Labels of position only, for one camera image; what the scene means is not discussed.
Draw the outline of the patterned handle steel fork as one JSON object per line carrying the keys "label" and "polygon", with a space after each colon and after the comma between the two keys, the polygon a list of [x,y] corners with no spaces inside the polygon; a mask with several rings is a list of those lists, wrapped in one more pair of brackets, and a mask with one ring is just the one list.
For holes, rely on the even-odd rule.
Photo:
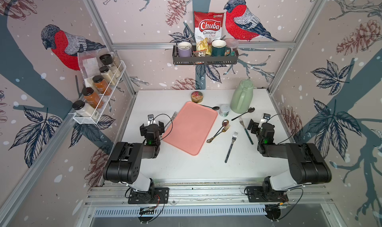
{"label": "patterned handle steel fork", "polygon": [[224,161],[225,163],[227,163],[228,160],[229,160],[229,157],[230,157],[233,145],[234,145],[235,141],[237,140],[237,137],[238,137],[238,132],[234,132],[234,134],[232,136],[232,140],[231,140],[231,144],[230,144],[229,150],[227,152],[227,155],[226,155],[226,158],[225,158],[225,161]]}

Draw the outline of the pink plastic tray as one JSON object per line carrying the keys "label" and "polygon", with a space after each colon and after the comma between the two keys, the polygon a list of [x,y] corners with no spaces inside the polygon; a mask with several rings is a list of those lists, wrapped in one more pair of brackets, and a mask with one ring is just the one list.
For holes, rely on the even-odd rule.
{"label": "pink plastic tray", "polygon": [[217,111],[189,101],[165,131],[163,141],[196,156],[207,140],[217,116]]}

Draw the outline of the white handled steel spoon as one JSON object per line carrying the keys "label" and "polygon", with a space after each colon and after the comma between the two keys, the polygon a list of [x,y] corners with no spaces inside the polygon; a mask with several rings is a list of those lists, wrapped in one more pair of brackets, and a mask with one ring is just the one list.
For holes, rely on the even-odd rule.
{"label": "white handled steel spoon", "polygon": [[221,127],[220,127],[220,129],[217,131],[217,133],[215,134],[215,136],[217,136],[218,133],[219,133],[224,127],[226,127],[228,124],[229,124],[229,120],[227,120],[227,119],[223,120],[223,122],[222,122],[222,124],[221,124]]}

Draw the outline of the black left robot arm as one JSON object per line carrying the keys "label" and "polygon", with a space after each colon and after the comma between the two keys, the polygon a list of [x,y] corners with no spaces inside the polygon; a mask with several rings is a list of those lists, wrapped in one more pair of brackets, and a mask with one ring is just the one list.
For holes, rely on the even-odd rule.
{"label": "black left robot arm", "polygon": [[166,204],[169,188],[156,188],[154,181],[140,172],[142,159],[154,159],[160,152],[162,122],[140,126],[143,142],[118,142],[103,169],[103,179],[129,187],[128,204]]}

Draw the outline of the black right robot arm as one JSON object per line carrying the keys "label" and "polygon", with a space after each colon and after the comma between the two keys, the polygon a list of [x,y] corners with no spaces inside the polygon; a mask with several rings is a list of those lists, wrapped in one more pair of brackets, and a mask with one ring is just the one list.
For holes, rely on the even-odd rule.
{"label": "black right robot arm", "polygon": [[262,186],[247,186],[244,193],[249,202],[282,202],[288,200],[286,192],[303,185],[329,183],[330,168],[313,143],[274,143],[275,126],[264,122],[258,126],[257,150],[263,157],[288,161],[286,171],[268,176]]}

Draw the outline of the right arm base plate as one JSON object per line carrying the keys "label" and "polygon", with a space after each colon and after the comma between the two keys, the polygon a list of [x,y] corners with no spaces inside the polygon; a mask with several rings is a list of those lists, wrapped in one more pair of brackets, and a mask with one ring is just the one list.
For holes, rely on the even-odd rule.
{"label": "right arm base plate", "polygon": [[248,197],[248,201],[250,203],[288,202],[288,197],[286,192],[274,191],[274,190],[264,191],[263,187],[261,186],[247,186],[244,189],[244,194]]}

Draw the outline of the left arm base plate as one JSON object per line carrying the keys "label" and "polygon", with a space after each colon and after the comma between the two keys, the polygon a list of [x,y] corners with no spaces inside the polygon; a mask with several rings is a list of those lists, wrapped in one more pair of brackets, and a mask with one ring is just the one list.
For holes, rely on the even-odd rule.
{"label": "left arm base plate", "polygon": [[128,194],[128,204],[167,204],[170,189],[167,187],[149,190],[148,192],[138,192],[130,190]]}

